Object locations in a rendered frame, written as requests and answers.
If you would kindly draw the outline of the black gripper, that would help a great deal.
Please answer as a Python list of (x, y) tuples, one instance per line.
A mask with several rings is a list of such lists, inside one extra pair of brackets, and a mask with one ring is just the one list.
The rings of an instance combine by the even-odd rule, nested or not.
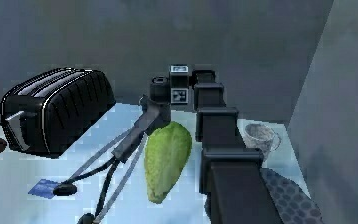
[(117, 160), (125, 163), (140, 145), (144, 134), (151, 135), (156, 129), (165, 127), (170, 123), (169, 93), (170, 83), (167, 77), (159, 76), (151, 80), (149, 94), (144, 95), (139, 100), (139, 104), (142, 106), (142, 115), (112, 151)]

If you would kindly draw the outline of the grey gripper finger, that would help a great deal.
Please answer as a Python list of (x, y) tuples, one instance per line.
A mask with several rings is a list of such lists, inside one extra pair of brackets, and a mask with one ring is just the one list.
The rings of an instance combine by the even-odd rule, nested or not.
[[(83, 171), (89, 167), (96, 159), (98, 159), (104, 152), (106, 152), (111, 146), (115, 145), (117, 142), (119, 144), (115, 147), (115, 154), (113, 157), (108, 160), (102, 166), (83, 174)], [(110, 210), (117, 197), (120, 195), (124, 186), (126, 185), (128, 179), (130, 178), (138, 160), (142, 153), (143, 146), (146, 142), (146, 137), (144, 133), (134, 135), (129, 132), (124, 132), (113, 141), (108, 143), (100, 151), (98, 151), (94, 156), (92, 156), (77, 172), (76, 180), (82, 180), (89, 176), (99, 173), (108, 169), (105, 181), (102, 186), (101, 193), (99, 195), (98, 203), (94, 214), (86, 213), (84, 214), (77, 224), (100, 224), (103, 218), (106, 216), (107, 212)], [(112, 177), (120, 163), (126, 163), (129, 157), (136, 151), (135, 156), (132, 158), (132, 161), (122, 177), (120, 183), (116, 187), (114, 193), (109, 199), (106, 199), (107, 191), (109, 189)]]
[[(107, 152), (112, 146), (114, 146), (115, 149), (112, 151), (112, 157), (107, 162), (89, 172), (85, 172), (88, 167), (90, 167), (96, 160), (99, 159), (102, 154)], [(93, 156), (91, 156), (69, 179), (58, 184), (54, 188), (53, 194), (55, 196), (70, 196), (75, 194), (77, 192), (77, 188), (74, 185), (74, 182), (104, 171), (116, 162), (125, 163), (130, 157), (130, 155), (135, 151), (135, 149), (136, 132), (134, 129), (129, 129), (120, 134), (119, 136), (115, 137), (104, 147), (102, 147), (98, 152), (96, 152)]]

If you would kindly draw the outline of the blue card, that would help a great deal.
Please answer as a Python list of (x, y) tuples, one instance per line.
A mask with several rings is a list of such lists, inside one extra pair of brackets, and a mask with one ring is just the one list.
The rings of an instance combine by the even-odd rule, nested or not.
[(58, 185), (58, 182), (41, 179), (29, 190), (29, 194), (46, 199), (52, 199), (54, 197), (53, 190)]

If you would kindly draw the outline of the green lettuce head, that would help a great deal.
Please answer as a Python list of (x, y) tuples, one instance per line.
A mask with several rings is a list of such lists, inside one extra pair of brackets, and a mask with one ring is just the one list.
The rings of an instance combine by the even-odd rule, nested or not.
[(144, 170), (148, 200), (161, 204), (179, 180), (192, 150), (192, 136), (180, 123), (156, 129), (145, 148)]

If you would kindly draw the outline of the black toaster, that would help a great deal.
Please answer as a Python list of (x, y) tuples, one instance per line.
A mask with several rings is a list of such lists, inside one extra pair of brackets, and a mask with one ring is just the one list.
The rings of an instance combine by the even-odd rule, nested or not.
[(55, 159), (115, 104), (103, 72), (56, 68), (2, 97), (1, 126), (11, 150)]

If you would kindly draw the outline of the clear glass cup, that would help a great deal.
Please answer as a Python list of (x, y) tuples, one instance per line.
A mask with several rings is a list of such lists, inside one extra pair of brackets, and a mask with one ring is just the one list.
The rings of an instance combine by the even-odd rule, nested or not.
[(267, 159), (269, 154), (277, 150), (282, 137), (274, 129), (259, 123), (247, 124), (244, 128), (243, 140), (248, 148), (258, 148)]

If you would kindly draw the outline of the grey dotted cloth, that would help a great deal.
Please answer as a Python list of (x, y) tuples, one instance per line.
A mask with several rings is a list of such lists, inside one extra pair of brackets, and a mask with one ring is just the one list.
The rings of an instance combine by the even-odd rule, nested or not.
[(213, 163), (202, 171), (211, 224), (324, 224), (292, 180), (253, 164)]

